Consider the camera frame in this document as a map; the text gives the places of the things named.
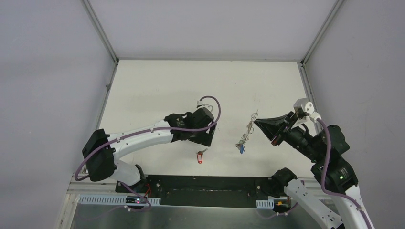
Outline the key with blue tag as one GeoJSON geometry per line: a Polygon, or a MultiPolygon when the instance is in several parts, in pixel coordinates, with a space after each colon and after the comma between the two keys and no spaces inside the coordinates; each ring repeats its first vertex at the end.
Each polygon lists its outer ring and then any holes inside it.
{"type": "Polygon", "coordinates": [[[240,154],[243,154],[245,152],[245,145],[240,145],[239,151],[240,151],[240,154]]]}

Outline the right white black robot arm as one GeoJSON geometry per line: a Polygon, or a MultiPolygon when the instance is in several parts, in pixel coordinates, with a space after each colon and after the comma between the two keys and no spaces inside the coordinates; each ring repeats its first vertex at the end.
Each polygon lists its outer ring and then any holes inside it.
{"type": "Polygon", "coordinates": [[[308,116],[319,123],[323,130],[312,136],[308,128],[300,128],[304,115],[290,112],[277,118],[256,119],[254,124],[278,146],[283,142],[308,158],[311,172],[324,194],[337,208],[333,212],[305,186],[303,180],[288,168],[278,170],[260,191],[269,197],[291,197],[323,229],[372,229],[374,228],[363,204],[358,178],[342,154],[349,150],[345,136],[337,125],[327,126],[319,115],[308,116]]]}

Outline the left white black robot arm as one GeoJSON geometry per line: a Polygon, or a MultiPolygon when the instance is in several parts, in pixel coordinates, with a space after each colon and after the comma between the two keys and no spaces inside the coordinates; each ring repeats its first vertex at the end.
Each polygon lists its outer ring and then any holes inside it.
{"type": "Polygon", "coordinates": [[[212,112],[199,107],[193,113],[170,114],[164,119],[134,132],[107,134],[95,130],[85,144],[82,155],[92,182],[107,178],[124,183],[134,193],[145,189],[146,180],[139,165],[130,165],[122,157],[135,151],[176,141],[190,141],[210,147],[216,123],[212,112]]]}

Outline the key with red tag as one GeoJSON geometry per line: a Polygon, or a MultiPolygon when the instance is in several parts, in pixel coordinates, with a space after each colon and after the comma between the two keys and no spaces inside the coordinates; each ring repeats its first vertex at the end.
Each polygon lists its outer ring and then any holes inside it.
{"type": "Polygon", "coordinates": [[[203,163],[203,155],[204,153],[208,150],[208,148],[204,149],[204,150],[200,150],[196,153],[196,157],[197,157],[197,162],[198,164],[202,164],[203,163]]]}

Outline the large silver carabiner keyring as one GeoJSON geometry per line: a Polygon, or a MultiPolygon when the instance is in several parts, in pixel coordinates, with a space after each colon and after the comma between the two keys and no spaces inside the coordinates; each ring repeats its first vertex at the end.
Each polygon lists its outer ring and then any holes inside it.
{"type": "Polygon", "coordinates": [[[249,140],[249,136],[254,132],[254,121],[257,119],[258,116],[258,110],[256,112],[252,113],[251,118],[249,123],[246,125],[246,131],[243,133],[241,139],[238,141],[238,143],[235,144],[235,146],[239,150],[240,145],[245,145],[246,142],[249,140]]]}

